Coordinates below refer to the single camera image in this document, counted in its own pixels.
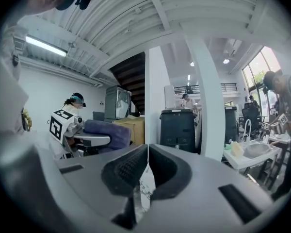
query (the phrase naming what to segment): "fluorescent light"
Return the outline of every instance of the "fluorescent light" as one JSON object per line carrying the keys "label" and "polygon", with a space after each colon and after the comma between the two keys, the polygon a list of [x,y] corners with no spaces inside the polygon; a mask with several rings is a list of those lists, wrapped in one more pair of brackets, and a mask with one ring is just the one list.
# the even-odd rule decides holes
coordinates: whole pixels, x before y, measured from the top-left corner
{"label": "fluorescent light", "polygon": [[34,39],[31,36],[26,36],[26,41],[30,44],[33,44],[33,45],[38,46],[40,48],[46,49],[46,50],[51,51],[53,53],[59,54],[63,57],[66,57],[66,55],[67,55],[67,52],[60,50],[59,48],[53,47],[50,44],[46,44],[38,39]]}

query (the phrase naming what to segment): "black trash bin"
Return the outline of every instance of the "black trash bin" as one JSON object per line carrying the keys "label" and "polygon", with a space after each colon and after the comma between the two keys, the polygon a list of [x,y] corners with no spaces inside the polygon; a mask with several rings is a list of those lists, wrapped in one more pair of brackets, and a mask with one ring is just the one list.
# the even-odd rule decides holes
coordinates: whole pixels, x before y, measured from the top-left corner
{"label": "black trash bin", "polygon": [[230,139],[238,141],[236,110],[237,107],[225,107],[225,143],[229,143]]}
{"label": "black trash bin", "polygon": [[166,109],[161,114],[161,145],[195,153],[195,115],[191,109]]}

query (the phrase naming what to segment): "staircase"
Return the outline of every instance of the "staircase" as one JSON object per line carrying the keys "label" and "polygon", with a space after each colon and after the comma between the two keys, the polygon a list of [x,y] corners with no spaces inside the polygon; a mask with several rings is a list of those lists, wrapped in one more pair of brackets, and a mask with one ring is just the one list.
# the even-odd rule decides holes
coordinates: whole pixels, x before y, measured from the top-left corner
{"label": "staircase", "polygon": [[131,92],[136,112],[142,115],[145,114],[145,63],[146,54],[142,52],[110,69],[121,87]]}

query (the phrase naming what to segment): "purple cushion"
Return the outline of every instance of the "purple cushion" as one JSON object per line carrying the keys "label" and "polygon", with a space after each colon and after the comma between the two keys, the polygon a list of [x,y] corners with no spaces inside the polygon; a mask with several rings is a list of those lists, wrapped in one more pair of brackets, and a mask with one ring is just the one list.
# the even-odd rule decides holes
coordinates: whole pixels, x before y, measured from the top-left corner
{"label": "purple cushion", "polygon": [[130,144],[130,129],[114,123],[87,120],[85,122],[84,131],[87,133],[109,135],[111,137],[111,142],[108,148],[113,150],[126,148]]}

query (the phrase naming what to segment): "sink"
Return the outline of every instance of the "sink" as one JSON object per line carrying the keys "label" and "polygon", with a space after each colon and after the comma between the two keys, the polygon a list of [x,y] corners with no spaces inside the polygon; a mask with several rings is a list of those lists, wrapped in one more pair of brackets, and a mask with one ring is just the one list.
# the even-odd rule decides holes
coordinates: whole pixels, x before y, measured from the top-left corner
{"label": "sink", "polygon": [[266,154],[270,150],[268,144],[265,143],[253,143],[246,147],[243,155],[247,158],[253,159],[260,155]]}

